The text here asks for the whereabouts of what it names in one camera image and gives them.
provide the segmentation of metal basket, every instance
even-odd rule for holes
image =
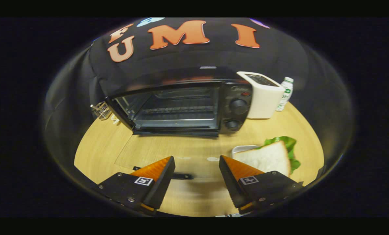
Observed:
[[[100,102],[96,106],[93,104],[90,105],[90,107],[93,109],[93,113],[96,114],[96,116],[99,117],[100,120],[106,120],[109,118],[112,111],[109,109],[108,104],[106,102]]]

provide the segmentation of wooden table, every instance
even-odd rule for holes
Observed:
[[[175,172],[192,174],[193,180],[171,180],[159,211],[183,216],[217,216],[238,213],[221,175],[220,155],[231,156],[240,145],[263,145],[266,139],[289,136],[301,166],[290,176],[303,186],[315,180],[324,165],[321,143],[307,120],[291,104],[270,119],[247,119],[232,135],[218,138],[132,135],[122,123],[96,119],[83,136],[75,166],[94,183],[117,172],[129,174],[134,166],[144,167],[174,156]]]

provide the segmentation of oven knob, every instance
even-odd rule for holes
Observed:
[[[239,122],[235,120],[229,121],[225,123],[225,126],[231,131],[237,131],[239,129]]]
[[[230,103],[229,107],[231,111],[237,115],[240,115],[248,111],[248,104],[246,103],[245,100],[234,100]]]

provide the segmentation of sandwich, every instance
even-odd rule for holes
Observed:
[[[239,153],[235,153],[233,159],[250,165],[260,171],[278,171],[290,177],[300,162],[294,157],[293,147],[296,140],[282,136],[266,140],[264,145]]]

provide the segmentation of black background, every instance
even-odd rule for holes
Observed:
[[[258,18],[311,45],[355,92],[356,142],[343,163],[270,217],[389,217],[389,18]],[[59,68],[126,18],[0,18],[0,217],[125,217],[64,178],[39,135]]]

